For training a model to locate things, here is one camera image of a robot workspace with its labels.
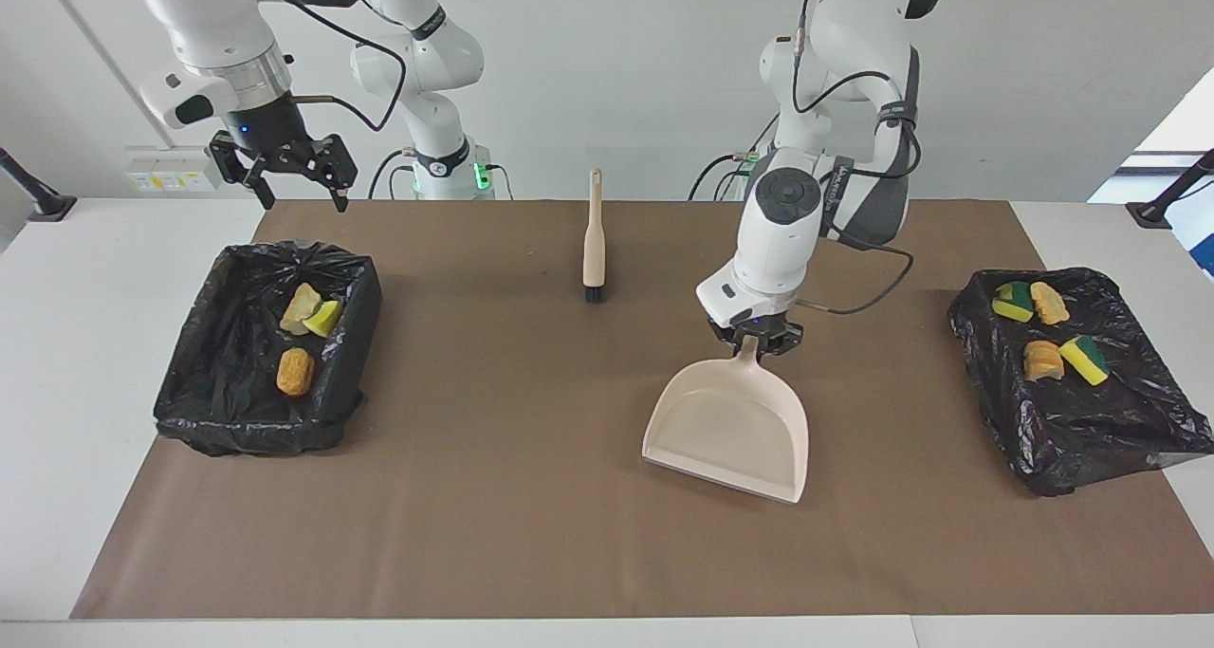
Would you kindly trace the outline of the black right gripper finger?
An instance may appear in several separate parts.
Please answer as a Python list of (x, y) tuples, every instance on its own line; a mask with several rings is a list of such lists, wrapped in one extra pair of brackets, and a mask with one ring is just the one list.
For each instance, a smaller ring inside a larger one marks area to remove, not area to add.
[(240, 157), (238, 157), (237, 142), (229, 132), (212, 135), (208, 152), (226, 184), (240, 184), (257, 198), (265, 211), (272, 210), (276, 195), (273, 191), (270, 191), (267, 181), (263, 180), (266, 163), (262, 157), (256, 157), (251, 167), (246, 167), (246, 164), (242, 163)]
[(347, 211), (350, 189), (359, 176), (359, 167), (339, 133), (322, 140), (293, 140), (289, 163), (293, 174), (325, 187), (337, 214)]

